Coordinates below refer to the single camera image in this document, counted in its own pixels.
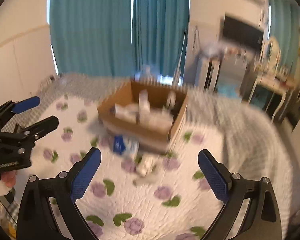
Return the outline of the brown cardboard box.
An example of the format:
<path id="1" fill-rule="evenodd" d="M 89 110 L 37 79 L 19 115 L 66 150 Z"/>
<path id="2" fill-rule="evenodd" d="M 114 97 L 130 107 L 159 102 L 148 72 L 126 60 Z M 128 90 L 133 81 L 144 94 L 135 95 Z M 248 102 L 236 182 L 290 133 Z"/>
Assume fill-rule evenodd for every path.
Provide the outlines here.
<path id="1" fill-rule="evenodd" d="M 181 87 L 129 81 L 97 110 L 111 133 L 133 137 L 143 148 L 163 154 L 177 137 L 187 101 L 187 90 Z"/>

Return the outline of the white oval vanity mirror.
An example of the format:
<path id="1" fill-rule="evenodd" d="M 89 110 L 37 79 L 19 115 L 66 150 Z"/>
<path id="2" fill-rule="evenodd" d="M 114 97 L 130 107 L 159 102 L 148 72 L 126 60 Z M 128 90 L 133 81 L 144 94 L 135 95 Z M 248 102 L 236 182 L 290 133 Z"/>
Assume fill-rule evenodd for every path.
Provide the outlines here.
<path id="1" fill-rule="evenodd" d="M 263 43 L 260 55 L 262 70 L 268 73 L 276 73 L 281 60 L 281 49 L 275 36 L 271 36 Z"/>

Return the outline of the floral white quilt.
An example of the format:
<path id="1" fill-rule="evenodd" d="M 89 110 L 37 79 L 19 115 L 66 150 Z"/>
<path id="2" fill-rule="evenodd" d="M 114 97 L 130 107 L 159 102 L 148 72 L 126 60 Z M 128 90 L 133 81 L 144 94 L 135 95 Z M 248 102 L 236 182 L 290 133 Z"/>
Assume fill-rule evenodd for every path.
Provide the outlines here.
<path id="1" fill-rule="evenodd" d="M 206 125 L 184 125 L 167 155 L 151 155 L 154 174 L 139 176 L 135 154 L 120 156 L 98 121 L 94 103 L 61 96 L 41 114 L 56 116 L 58 128 L 36 142 L 29 168 L 17 175 L 15 200 L 20 202 L 28 178 L 52 178 L 68 171 L 92 147 L 102 160 L 84 197 L 76 202 L 100 239 L 200 239 L 219 213 L 222 202 L 213 194 L 198 165 L 207 149 L 223 161 L 223 136 Z"/>

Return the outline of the middle teal curtain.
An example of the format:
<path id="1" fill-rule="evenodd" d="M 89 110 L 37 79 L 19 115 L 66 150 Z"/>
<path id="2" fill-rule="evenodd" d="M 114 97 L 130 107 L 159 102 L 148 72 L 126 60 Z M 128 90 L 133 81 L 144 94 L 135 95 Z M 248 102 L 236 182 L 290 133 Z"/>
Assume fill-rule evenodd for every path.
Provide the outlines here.
<path id="1" fill-rule="evenodd" d="M 173 76 L 185 66 L 190 0 L 134 0 L 132 41 L 136 65 Z"/>

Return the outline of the right teal curtain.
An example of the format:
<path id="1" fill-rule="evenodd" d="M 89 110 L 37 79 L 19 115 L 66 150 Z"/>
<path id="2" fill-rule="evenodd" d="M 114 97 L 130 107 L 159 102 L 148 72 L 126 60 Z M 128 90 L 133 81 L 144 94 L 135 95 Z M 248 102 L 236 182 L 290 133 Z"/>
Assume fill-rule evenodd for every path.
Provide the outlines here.
<path id="1" fill-rule="evenodd" d="M 271 8 L 270 36 L 281 49 L 280 66 L 294 75 L 299 48 L 299 9 L 289 0 L 268 0 Z"/>

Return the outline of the large teal curtain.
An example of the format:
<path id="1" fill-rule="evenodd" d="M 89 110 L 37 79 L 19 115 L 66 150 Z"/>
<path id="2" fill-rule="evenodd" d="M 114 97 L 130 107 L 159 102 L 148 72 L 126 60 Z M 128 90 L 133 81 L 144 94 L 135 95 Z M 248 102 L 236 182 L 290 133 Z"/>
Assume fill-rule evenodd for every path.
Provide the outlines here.
<path id="1" fill-rule="evenodd" d="M 127 77 L 136 71 L 131 0 L 50 0 L 50 36 L 60 73 Z"/>

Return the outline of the grey mini fridge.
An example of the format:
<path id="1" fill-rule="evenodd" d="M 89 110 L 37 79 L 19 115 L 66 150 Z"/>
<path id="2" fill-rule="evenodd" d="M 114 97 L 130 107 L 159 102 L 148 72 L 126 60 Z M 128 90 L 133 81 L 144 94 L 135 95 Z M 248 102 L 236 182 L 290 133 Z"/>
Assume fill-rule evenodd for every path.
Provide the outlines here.
<path id="1" fill-rule="evenodd" d="M 241 87 L 248 61 L 234 55 L 225 56 L 219 71 L 217 85 L 231 84 L 236 85 L 238 90 Z"/>

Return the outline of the blue white tissue packet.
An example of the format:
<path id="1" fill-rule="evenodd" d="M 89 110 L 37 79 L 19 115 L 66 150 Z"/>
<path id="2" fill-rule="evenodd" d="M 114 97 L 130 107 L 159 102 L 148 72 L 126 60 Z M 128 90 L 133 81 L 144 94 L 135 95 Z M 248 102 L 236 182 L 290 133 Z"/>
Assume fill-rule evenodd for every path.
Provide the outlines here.
<path id="1" fill-rule="evenodd" d="M 123 136 L 115 135 L 113 139 L 113 152 L 119 155 L 123 155 L 126 150 L 126 146 L 123 140 Z"/>

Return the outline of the black wall television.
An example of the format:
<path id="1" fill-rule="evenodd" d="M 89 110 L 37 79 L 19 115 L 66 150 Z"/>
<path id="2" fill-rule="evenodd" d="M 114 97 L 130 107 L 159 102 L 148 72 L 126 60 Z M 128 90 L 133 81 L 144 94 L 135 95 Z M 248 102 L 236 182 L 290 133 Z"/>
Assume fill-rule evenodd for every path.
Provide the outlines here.
<path id="1" fill-rule="evenodd" d="M 263 31 L 233 17 L 225 15 L 222 38 L 244 45 L 257 53 L 261 52 Z"/>

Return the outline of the grey checkered bedsheet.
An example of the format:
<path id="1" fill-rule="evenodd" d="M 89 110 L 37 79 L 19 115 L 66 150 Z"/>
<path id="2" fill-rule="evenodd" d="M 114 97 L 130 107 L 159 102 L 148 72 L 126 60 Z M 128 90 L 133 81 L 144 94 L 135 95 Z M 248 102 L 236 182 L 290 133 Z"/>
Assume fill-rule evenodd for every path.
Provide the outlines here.
<path id="1" fill-rule="evenodd" d="M 48 103 L 65 95 L 89 101 L 97 107 L 124 83 L 123 79 L 67 75 L 39 94 L 41 102 L 38 107 L 14 116 L 4 129 L 11 132 L 16 124 L 26 127 L 42 120 L 41 114 Z M 239 101 L 197 89 L 189 89 L 188 96 L 185 122 L 181 128 L 184 125 L 206 125 L 217 129 L 223 136 L 221 163 L 229 171 L 251 180 L 270 179 L 279 206 L 282 234 L 286 235 L 292 202 L 293 168 L 274 125 L 262 111 Z"/>

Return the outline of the white dressing table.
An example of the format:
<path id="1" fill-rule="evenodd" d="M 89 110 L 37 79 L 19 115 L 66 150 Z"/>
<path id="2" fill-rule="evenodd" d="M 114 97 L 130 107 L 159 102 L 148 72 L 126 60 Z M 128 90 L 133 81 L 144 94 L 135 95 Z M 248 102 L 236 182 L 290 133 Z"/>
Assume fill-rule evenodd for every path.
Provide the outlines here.
<path id="1" fill-rule="evenodd" d="M 276 120 L 277 114 L 285 104 L 287 95 L 291 96 L 293 94 L 294 89 L 296 89 L 296 83 L 294 79 L 292 79 L 290 76 L 288 76 L 286 78 L 286 81 L 283 82 L 281 79 L 277 79 L 276 75 L 274 74 L 270 75 L 261 71 L 255 71 L 255 73 L 256 73 L 256 79 L 252 86 L 247 103 L 251 103 L 251 100 L 255 94 L 255 89 L 257 86 L 263 87 L 267 91 L 272 92 L 271 98 L 266 106 L 265 112 L 267 112 L 269 106 L 271 105 L 274 95 L 276 94 L 281 96 L 281 101 L 279 102 L 279 104 L 277 105 L 277 107 L 275 108 L 271 116 L 271 122 L 274 122 Z"/>

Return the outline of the blue plastic bag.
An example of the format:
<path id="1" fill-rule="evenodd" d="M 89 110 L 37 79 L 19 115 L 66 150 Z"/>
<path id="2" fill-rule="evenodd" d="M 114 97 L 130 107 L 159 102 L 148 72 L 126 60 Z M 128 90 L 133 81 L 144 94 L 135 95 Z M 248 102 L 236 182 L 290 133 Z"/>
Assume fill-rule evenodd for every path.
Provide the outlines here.
<path id="1" fill-rule="evenodd" d="M 217 93 L 230 99 L 241 99 L 236 85 L 221 84 L 217 85 Z"/>

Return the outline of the white tissue pack in box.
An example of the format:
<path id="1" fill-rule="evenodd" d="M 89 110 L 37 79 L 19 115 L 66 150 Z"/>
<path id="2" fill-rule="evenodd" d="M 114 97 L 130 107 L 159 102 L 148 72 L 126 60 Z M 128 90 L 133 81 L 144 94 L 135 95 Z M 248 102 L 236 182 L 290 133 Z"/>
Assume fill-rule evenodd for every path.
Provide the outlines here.
<path id="1" fill-rule="evenodd" d="M 168 133 L 173 125 L 173 116 L 162 112 L 141 112 L 139 125 L 151 131 Z"/>

